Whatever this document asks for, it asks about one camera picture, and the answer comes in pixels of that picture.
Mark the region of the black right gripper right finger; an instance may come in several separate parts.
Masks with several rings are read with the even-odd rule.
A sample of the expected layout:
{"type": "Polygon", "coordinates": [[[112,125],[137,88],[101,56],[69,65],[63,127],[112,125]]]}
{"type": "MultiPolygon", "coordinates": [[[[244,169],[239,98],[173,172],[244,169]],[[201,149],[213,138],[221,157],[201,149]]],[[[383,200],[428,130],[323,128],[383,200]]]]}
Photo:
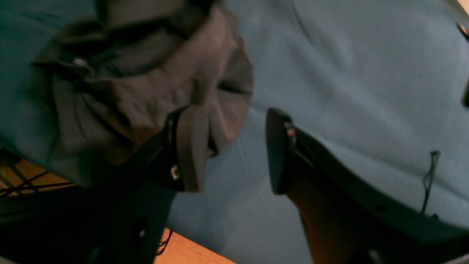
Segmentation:
{"type": "Polygon", "coordinates": [[[468,229],[397,202],[271,107],[265,137],[272,191],[298,209],[315,264],[467,264],[468,229]]]}

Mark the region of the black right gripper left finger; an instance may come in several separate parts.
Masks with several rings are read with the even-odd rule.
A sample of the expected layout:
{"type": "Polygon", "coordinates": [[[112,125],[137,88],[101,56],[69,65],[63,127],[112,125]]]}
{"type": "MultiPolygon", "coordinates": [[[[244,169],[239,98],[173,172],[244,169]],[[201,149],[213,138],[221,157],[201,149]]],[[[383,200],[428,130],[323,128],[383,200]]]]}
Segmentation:
{"type": "Polygon", "coordinates": [[[152,264],[177,192],[203,188],[208,137],[189,106],[90,188],[1,197],[1,263],[152,264]]]}

